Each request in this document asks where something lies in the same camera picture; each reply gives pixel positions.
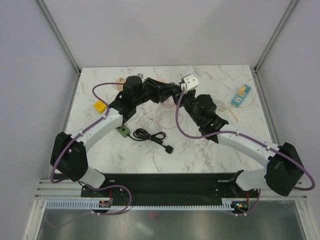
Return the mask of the pink round power strip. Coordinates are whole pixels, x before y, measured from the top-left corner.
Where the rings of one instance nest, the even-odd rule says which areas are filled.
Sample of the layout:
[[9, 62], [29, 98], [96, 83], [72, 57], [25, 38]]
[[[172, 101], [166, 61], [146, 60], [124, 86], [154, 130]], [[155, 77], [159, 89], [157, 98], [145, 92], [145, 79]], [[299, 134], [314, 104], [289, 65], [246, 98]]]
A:
[[172, 84], [172, 82], [167, 81], [167, 80], [165, 80], [165, 79], [163, 79], [163, 78], [158, 78], [158, 79], [156, 79], [156, 81], [161, 82], [161, 83], [164, 83], [164, 84]]

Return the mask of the beige cube plug adapter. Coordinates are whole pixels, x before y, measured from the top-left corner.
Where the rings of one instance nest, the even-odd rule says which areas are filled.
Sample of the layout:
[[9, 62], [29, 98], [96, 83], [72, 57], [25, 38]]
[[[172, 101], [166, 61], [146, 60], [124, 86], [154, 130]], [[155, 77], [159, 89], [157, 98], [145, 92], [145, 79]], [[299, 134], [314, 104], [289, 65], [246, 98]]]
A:
[[116, 82], [118, 83], [118, 85], [116, 86], [117, 90], [120, 91], [120, 92], [123, 91], [126, 79], [121, 77]]

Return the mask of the green power strip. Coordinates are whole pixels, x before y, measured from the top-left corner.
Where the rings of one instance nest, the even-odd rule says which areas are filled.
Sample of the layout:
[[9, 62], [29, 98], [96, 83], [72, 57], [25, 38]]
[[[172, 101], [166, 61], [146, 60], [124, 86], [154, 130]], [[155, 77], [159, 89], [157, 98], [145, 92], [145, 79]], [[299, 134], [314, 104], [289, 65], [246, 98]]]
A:
[[131, 131], [126, 125], [119, 126], [115, 129], [123, 138], [127, 138]]

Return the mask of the yellow cube plug adapter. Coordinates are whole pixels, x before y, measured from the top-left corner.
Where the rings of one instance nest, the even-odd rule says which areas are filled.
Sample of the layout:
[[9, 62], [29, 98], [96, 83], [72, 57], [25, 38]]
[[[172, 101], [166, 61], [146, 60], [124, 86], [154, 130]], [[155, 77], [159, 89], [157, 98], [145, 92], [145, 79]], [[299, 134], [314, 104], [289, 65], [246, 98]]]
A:
[[107, 105], [105, 103], [103, 103], [102, 101], [98, 100], [93, 107], [95, 108], [95, 110], [99, 113], [102, 114], [106, 111], [107, 109]]

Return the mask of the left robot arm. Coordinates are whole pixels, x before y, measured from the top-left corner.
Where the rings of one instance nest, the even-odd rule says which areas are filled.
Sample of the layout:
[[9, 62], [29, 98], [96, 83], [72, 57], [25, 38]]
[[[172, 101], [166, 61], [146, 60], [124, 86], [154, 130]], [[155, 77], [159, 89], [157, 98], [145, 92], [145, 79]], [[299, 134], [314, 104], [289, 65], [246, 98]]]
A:
[[170, 97], [178, 97], [182, 91], [175, 83], [142, 80], [138, 75], [129, 76], [122, 87], [97, 119], [74, 133], [60, 132], [50, 158], [53, 171], [60, 171], [67, 180], [89, 185], [99, 197], [109, 193], [110, 185], [103, 173], [89, 166], [88, 151], [110, 131], [126, 123], [136, 113], [137, 106], [148, 101], [163, 103]]

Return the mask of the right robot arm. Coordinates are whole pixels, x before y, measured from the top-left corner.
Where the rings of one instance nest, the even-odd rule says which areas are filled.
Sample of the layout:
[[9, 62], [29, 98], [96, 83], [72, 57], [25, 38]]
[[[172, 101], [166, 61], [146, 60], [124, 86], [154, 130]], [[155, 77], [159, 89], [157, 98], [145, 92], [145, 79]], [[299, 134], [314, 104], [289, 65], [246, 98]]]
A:
[[263, 141], [239, 131], [216, 114], [216, 105], [208, 94], [196, 96], [195, 91], [182, 90], [176, 101], [199, 127], [200, 139], [235, 149], [258, 162], [258, 170], [239, 170], [230, 179], [229, 191], [235, 197], [253, 189], [270, 189], [287, 197], [296, 186], [305, 168], [296, 148], [285, 142], [282, 145]]

